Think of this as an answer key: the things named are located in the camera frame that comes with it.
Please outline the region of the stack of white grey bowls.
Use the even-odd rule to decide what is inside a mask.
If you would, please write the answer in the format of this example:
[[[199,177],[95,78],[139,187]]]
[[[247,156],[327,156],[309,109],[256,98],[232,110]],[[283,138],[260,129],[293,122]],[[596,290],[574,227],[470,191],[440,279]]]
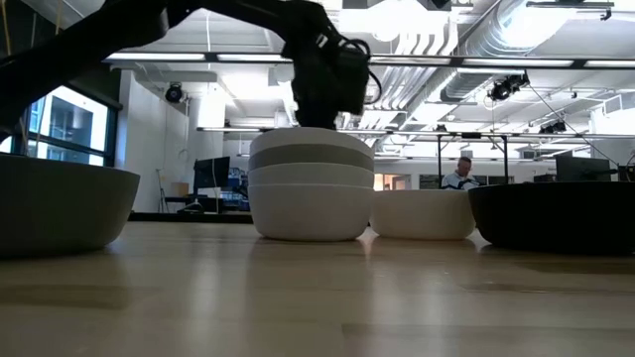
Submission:
[[[371,187],[283,183],[248,187],[253,224],[262,236],[287,241],[354,240],[366,229]]]

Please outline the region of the silver ceiling ventilation duct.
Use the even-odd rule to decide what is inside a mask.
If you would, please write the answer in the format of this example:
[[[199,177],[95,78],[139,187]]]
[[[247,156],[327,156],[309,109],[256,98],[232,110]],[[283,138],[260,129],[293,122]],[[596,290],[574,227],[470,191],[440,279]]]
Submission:
[[[528,7],[530,1],[501,0],[473,33],[458,47],[467,57],[525,57],[551,38],[572,16],[574,9]],[[442,101],[466,99],[494,75],[448,69]]]

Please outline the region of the dark grey bowl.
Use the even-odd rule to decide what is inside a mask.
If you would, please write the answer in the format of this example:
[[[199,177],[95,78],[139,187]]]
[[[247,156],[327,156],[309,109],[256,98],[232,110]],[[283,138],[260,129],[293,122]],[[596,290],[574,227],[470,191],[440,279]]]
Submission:
[[[123,170],[0,154],[0,259],[104,248],[128,221],[139,182]]]

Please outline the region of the dark office desk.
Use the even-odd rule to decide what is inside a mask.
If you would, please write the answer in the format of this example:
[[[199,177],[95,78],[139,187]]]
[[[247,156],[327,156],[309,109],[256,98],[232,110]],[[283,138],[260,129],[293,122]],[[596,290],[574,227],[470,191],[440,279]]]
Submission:
[[[209,196],[169,196],[164,199],[166,208],[178,214],[225,214],[227,212],[249,212],[245,200],[229,200]]]

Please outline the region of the black framed window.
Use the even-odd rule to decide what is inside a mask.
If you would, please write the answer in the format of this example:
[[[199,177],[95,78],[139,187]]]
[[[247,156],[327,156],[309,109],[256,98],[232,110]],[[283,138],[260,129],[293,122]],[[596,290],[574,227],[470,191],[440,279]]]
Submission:
[[[109,167],[115,134],[112,107],[60,86],[26,108],[0,154]]]

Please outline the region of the white plastic bowl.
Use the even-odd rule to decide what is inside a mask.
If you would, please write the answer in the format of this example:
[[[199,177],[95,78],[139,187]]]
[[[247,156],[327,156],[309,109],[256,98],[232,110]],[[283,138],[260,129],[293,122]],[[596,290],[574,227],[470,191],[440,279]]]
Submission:
[[[371,228],[385,238],[460,241],[476,228],[465,190],[376,191]]]
[[[337,146],[360,152],[369,158],[374,156],[373,150],[368,145],[351,135],[312,127],[278,128],[266,131],[251,141],[249,155],[253,156],[276,147],[304,144]]]
[[[250,185],[262,184],[342,184],[372,187],[374,173],[356,166],[328,163],[278,164],[248,173]]]

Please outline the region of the person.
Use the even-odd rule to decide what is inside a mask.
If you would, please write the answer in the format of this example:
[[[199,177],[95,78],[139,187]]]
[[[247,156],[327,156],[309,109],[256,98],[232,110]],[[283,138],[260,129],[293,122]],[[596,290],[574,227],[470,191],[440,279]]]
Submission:
[[[480,186],[480,183],[470,174],[471,158],[460,157],[456,169],[442,179],[441,189],[470,190]]]

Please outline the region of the black computer monitor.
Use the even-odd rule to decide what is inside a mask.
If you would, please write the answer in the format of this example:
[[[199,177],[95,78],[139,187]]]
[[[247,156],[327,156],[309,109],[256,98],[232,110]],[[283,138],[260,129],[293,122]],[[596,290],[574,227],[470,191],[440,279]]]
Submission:
[[[228,186],[229,164],[229,157],[197,160],[193,167],[194,188],[223,188]]]
[[[607,160],[556,156],[556,167],[558,181],[611,181]]]

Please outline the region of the black metal stand frame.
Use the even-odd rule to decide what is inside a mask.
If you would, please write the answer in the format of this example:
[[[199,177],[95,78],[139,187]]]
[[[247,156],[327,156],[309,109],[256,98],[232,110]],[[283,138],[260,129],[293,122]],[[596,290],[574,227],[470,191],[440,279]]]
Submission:
[[[442,173],[443,173],[443,149],[442,140],[444,137],[449,137],[448,143],[452,142],[454,139],[462,139],[462,140],[480,140],[487,139],[491,144],[493,144],[500,152],[503,153],[503,165],[504,165],[504,183],[510,183],[509,176],[509,154],[508,154],[508,138],[509,136],[506,134],[495,134],[495,133],[481,133],[481,132],[436,132],[437,137],[437,165],[438,165],[438,176],[439,176],[439,188],[442,188]]]

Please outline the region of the black bowl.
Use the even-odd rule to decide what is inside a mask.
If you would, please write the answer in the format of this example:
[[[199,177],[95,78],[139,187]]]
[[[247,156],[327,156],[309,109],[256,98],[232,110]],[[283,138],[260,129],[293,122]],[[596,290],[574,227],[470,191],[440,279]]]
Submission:
[[[508,249],[565,254],[635,253],[635,182],[488,185],[468,192],[481,236]]]

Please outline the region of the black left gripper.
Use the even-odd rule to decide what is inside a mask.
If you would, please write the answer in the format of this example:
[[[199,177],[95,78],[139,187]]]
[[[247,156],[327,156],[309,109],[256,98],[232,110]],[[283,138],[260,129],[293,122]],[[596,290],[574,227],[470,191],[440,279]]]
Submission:
[[[306,19],[288,28],[282,56],[293,63],[302,127],[335,129],[338,113],[361,114],[370,79],[365,41],[340,34],[327,17]]]

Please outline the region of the light grey bowl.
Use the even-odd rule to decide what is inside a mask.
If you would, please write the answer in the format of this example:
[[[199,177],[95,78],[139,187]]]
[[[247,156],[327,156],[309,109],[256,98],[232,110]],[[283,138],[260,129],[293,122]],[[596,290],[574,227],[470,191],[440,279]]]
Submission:
[[[251,154],[248,160],[248,170],[253,171],[264,167],[282,164],[338,164],[359,167],[374,171],[374,162],[360,151],[344,147],[323,144],[298,144],[274,147]]]

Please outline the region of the overhead light bar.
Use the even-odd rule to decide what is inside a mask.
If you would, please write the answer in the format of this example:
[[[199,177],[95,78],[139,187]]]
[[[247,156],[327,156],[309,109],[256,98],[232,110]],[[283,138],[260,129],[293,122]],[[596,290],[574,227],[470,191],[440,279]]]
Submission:
[[[106,62],[290,63],[279,54],[257,53],[115,53]],[[635,70],[635,59],[474,58],[456,56],[375,55],[370,65],[455,68],[528,68],[571,70]]]

